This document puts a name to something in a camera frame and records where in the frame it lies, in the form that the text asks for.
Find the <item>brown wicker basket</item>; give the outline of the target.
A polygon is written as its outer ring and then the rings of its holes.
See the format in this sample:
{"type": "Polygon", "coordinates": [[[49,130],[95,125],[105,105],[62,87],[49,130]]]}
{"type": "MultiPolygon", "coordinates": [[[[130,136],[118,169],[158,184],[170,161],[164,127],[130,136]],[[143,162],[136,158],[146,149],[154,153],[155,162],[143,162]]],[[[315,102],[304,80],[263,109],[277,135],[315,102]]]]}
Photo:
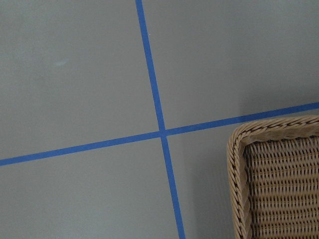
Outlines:
{"type": "Polygon", "coordinates": [[[237,239],[318,238],[318,116],[239,126],[227,144],[227,170],[237,239]]]}

